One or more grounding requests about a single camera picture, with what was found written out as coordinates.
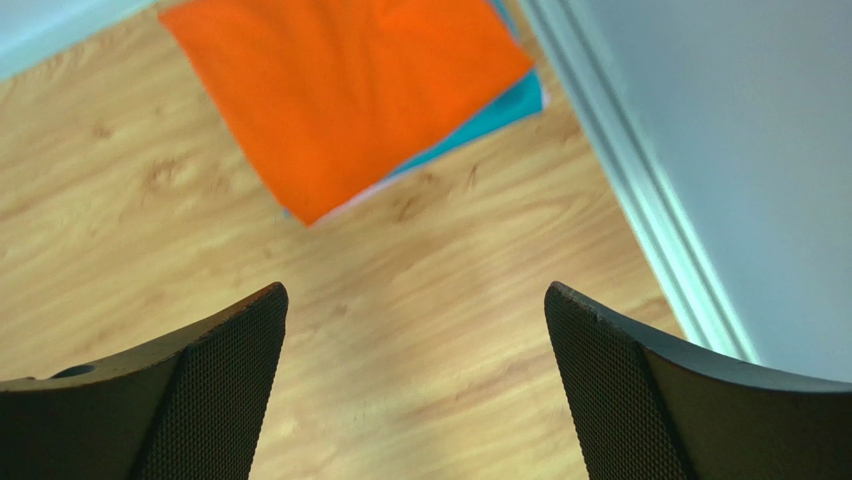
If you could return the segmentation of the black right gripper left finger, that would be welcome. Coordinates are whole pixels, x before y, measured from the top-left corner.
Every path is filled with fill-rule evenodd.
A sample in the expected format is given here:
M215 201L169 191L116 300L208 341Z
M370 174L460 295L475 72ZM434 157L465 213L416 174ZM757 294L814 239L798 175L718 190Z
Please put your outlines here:
M272 283L52 377L1 385L5 479L246 479L285 339Z

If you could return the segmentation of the orange t-shirt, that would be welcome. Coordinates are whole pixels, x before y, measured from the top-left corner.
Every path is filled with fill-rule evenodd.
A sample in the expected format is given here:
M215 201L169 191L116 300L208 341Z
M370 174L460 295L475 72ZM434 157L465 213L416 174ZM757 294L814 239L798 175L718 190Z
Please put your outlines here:
M159 16L278 204L311 225L534 67L487 1L185 1Z

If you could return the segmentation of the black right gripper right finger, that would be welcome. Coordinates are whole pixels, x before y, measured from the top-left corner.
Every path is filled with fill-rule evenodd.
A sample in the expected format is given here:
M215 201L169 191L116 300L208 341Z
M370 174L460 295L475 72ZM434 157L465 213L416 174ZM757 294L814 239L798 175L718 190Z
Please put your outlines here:
M592 479L847 479L851 387L744 362L562 284L548 333Z

